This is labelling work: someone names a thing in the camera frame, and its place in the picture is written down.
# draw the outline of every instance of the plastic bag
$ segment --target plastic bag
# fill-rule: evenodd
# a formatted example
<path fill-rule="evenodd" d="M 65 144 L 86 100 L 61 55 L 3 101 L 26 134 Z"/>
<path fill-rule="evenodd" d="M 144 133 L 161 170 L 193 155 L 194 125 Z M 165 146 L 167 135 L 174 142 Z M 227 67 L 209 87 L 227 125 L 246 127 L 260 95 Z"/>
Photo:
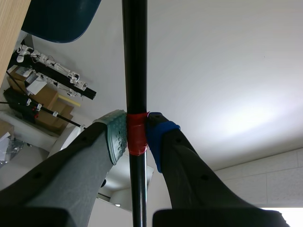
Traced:
<path fill-rule="evenodd" d="M 0 141 L 0 168 L 10 162 L 23 148 L 24 142 L 11 136 Z"/>

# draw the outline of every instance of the light fixture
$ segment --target light fixture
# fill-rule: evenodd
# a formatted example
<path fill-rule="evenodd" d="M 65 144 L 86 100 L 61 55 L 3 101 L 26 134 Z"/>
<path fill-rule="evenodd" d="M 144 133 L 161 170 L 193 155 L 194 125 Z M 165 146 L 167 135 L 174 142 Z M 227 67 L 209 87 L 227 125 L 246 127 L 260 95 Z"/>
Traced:
<path fill-rule="evenodd" d="M 303 226 L 302 215 L 303 208 L 262 208 L 264 210 L 276 210 L 279 211 L 287 224 L 291 227 Z"/>

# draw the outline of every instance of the black pole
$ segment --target black pole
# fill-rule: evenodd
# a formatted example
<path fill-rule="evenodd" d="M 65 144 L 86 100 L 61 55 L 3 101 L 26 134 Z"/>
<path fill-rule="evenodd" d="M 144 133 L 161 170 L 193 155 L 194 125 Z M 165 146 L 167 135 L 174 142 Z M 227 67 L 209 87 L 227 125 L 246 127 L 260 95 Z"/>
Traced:
<path fill-rule="evenodd" d="M 146 112 L 147 0 L 122 0 L 128 114 Z M 146 227 L 146 153 L 129 156 L 133 226 Z"/>

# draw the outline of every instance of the dark teal chair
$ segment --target dark teal chair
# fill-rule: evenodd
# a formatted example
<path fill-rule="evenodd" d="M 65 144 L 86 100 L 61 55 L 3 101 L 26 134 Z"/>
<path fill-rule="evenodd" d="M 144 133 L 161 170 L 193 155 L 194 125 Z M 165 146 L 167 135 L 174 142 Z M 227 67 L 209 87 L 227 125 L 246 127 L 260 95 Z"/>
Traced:
<path fill-rule="evenodd" d="M 69 43 L 89 27 L 101 0 L 32 0 L 22 30 L 39 38 Z"/>

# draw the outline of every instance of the white ceiling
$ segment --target white ceiling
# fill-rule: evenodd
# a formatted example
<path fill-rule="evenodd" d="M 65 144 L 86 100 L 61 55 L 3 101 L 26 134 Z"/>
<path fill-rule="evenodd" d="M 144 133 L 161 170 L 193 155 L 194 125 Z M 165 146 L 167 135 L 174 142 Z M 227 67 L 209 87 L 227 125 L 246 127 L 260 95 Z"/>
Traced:
<path fill-rule="evenodd" d="M 149 0 L 148 13 L 148 110 L 210 167 L 303 145 L 302 1 Z M 77 41 L 34 45 L 98 92 L 76 120 L 126 109 L 121 0 L 102 0 Z"/>

